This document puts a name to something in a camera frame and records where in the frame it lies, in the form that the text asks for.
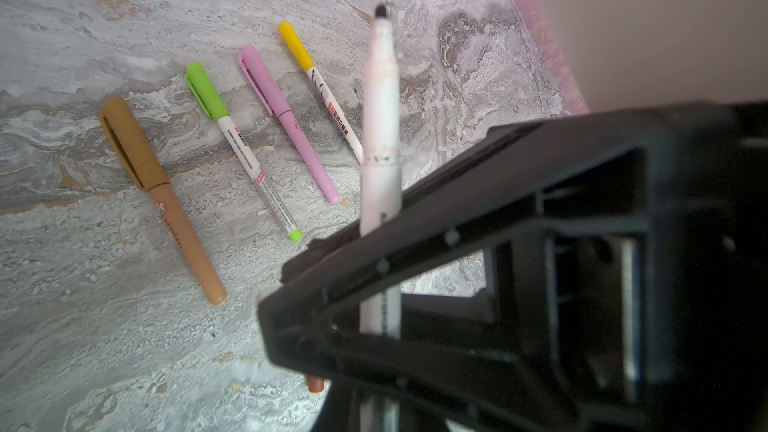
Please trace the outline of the red brown pen cap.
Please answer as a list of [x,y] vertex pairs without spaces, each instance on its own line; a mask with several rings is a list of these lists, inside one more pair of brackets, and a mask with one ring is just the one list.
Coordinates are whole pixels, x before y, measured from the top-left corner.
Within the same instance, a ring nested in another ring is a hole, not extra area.
[[306,375],[305,380],[310,393],[321,393],[325,389],[325,379],[317,376]]

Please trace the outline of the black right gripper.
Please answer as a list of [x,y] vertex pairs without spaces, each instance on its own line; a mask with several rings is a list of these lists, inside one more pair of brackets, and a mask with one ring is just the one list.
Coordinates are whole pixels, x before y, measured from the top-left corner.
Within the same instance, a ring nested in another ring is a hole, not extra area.
[[767,107],[523,124],[497,251],[519,430],[745,431],[767,395]]

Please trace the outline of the pink pen cap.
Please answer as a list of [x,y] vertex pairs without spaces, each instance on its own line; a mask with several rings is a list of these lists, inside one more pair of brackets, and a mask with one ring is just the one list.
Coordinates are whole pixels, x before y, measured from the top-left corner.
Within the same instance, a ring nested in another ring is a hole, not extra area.
[[248,83],[270,115],[280,118],[291,112],[284,94],[252,44],[248,43],[241,49],[237,60]]

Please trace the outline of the white pen yellow end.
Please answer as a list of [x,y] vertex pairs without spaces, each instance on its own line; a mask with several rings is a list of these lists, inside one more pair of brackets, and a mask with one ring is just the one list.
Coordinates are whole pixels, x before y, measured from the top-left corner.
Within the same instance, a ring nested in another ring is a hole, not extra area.
[[357,138],[353,131],[342,107],[338,103],[336,97],[328,87],[327,81],[322,77],[322,74],[316,67],[311,68],[305,74],[310,79],[310,82],[319,94],[323,105],[328,110],[334,123],[340,130],[344,140],[352,150],[356,160],[359,164],[363,163],[363,146],[360,140]]

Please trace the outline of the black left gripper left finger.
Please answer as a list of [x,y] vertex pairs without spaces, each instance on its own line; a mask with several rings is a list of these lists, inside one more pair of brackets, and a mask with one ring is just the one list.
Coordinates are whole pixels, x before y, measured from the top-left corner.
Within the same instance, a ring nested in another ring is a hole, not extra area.
[[332,382],[311,432],[359,432],[360,391]]

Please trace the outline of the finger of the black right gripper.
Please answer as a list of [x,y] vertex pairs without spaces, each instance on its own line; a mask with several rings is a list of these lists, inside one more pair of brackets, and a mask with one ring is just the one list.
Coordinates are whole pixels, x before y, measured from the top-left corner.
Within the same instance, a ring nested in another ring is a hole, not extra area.
[[625,110],[497,126],[405,194],[403,211],[368,235],[314,242],[283,269],[291,312],[350,307],[467,252],[535,228],[571,236],[647,229],[648,200],[606,166],[670,150],[663,114]]
[[278,366],[360,391],[443,410],[476,431],[573,431],[576,405],[544,362],[525,356],[513,330],[486,322],[485,293],[406,294],[402,337],[362,334],[359,306],[284,287],[257,314]]

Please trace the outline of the orange brown pen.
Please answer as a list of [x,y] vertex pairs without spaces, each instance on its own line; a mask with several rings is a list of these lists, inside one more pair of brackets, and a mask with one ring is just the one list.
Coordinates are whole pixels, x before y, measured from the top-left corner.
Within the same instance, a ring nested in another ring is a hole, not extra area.
[[227,292],[173,191],[170,180],[168,184],[159,185],[147,192],[208,301],[213,305],[224,302]]

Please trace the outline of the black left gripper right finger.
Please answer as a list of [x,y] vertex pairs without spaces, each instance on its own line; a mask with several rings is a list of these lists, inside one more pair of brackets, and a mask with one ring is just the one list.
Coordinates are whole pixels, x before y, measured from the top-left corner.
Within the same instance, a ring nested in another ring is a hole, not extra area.
[[404,432],[449,432],[442,409],[401,398],[399,430]]

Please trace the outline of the pink pen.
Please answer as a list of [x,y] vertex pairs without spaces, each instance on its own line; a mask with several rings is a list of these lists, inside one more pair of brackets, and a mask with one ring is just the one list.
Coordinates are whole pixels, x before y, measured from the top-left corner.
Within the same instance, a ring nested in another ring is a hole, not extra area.
[[277,119],[297,149],[326,200],[330,204],[339,203],[341,200],[340,194],[329,177],[319,156],[301,129],[292,109],[291,112],[287,112]]

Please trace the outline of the light green pen cap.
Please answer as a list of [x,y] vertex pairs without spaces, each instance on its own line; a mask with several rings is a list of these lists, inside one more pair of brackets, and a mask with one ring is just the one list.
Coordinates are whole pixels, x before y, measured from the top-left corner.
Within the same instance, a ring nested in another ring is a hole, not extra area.
[[228,109],[200,62],[193,62],[187,66],[185,79],[199,105],[209,118],[218,121],[229,116]]

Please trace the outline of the yellow pen cap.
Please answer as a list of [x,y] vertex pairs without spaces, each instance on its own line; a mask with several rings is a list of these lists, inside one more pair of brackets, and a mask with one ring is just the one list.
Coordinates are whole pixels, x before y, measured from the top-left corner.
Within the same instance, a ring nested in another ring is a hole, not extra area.
[[313,68],[315,66],[314,61],[301,42],[291,23],[287,20],[283,21],[279,25],[278,31],[300,67],[305,72],[308,72],[311,68]]

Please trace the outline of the white pen red label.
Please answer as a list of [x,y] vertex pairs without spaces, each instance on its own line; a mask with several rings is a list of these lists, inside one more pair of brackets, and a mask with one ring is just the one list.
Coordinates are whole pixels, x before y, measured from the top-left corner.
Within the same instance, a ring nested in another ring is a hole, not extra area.
[[[396,217],[402,209],[400,163],[400,76],[392,22],[387,7],[378,4],[363,87],[363,162],[361,176],[361,237]],[[360,304],[360,332],[399,339],[399,285]],[[381,396],[363,398],[360,431],[399,431],[398,403]]]

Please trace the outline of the white pen green end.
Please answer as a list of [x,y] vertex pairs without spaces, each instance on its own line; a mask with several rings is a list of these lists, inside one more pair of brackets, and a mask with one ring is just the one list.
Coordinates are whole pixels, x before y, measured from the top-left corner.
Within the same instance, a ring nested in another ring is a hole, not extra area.
[[277,220],[284,232],[292,242],[299,242],[302,238],[302,232],[289,212],[287,206],[280,197],[277,189],[265,174],[260,162],[254,155],[251,147],[245,141],[238,126],[231,118],[223,117],[215,121],[221,129],[224,137],[247,173],[248,177],[258,190],[263,201],[270,209],[273,217]]

